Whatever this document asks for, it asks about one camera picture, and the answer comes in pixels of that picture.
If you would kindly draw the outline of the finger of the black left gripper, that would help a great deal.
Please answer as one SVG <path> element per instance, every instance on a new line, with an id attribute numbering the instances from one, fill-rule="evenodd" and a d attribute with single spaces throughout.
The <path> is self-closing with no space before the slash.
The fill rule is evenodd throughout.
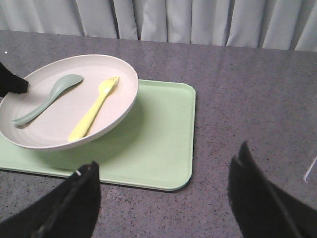
<path id="1" fill-rule="evenodd" d="M 29 82 L 11 73 L 2 63 L 0 64 L 0 96 L 7 93 L 26 93 Z"/>

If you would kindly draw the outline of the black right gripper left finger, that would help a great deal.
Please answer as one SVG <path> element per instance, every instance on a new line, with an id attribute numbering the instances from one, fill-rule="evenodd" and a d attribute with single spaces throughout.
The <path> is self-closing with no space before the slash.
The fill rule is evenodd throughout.
<path id="1" fill-rule="evenodd" d="M 90 238 L 101 205 L 99 165 L 78 168 L 57 188 L 0 224 L 2 238 Z"/>

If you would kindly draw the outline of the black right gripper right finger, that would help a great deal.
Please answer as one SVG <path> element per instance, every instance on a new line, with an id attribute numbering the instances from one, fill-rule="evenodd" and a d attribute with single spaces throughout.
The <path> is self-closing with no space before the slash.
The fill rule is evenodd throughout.
<path id="1" fill-rule="evenodd" d="M 271 183 L 243 142 L 231 159 L 230 207 L 245 238 L 315 238 L 317 211 Z"/>

